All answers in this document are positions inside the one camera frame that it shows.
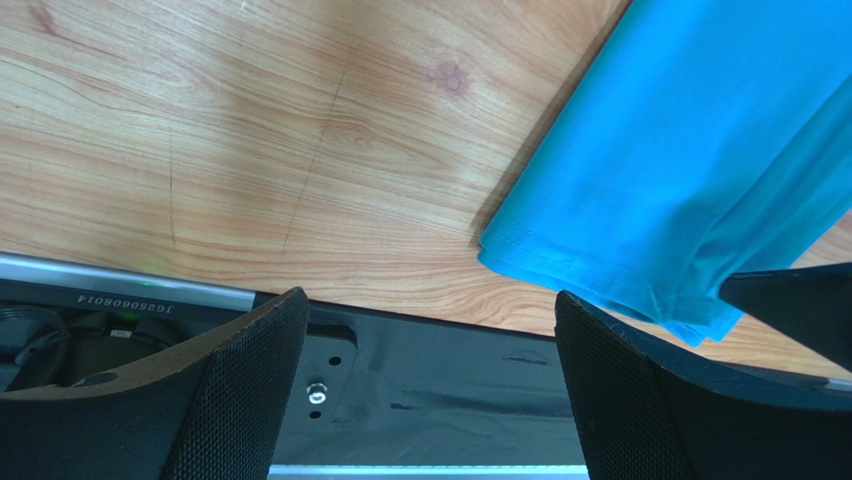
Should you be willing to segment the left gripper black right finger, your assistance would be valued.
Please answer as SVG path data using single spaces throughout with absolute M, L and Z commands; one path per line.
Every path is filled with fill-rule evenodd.
M 569 292 L 555 339 L 593 479 L 847 479 L 851 401 L 649 335 Z

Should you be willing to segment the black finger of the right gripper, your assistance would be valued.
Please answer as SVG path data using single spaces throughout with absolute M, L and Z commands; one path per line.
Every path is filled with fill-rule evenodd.
M 849 371 L 851 265 L 738 273 L 719 298 Z

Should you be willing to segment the teal t shirt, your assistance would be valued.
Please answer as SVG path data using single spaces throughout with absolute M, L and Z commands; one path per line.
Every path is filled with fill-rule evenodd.
M 739 272 L 851 206 L 847 1 L 635 1 L 485 229 L 479 261 L 721 341 Z

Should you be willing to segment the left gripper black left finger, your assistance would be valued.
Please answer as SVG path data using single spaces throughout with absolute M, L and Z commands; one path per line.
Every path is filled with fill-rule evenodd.
M 310 317 L 294 288 L 69 387 L 1 397 L 5 479 L 264 479 Z

